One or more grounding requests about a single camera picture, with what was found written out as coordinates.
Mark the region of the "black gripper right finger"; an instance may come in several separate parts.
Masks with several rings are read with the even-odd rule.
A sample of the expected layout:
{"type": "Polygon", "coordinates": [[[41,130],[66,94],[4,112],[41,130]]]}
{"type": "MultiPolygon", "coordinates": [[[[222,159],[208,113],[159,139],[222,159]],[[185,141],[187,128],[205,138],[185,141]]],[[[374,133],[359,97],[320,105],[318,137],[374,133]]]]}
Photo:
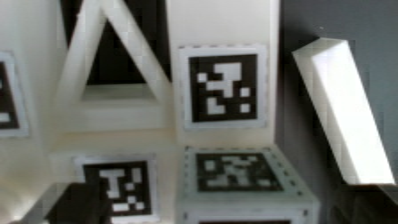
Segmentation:
{"type": "Polygon", "coordinates": [[[398,224],[397,185],[343,185],[338,188],[331,224],[398,224]]]}

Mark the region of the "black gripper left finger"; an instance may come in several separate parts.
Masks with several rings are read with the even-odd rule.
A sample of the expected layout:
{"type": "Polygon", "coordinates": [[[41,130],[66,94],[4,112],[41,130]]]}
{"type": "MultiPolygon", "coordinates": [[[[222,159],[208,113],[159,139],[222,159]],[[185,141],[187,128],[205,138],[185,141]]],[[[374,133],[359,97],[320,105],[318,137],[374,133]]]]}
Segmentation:
{"type": "Polygon", "coordinates": [[[98,185],[68,186],[45,218],[50,224],[111,224],[111,199],[98,185]]]}

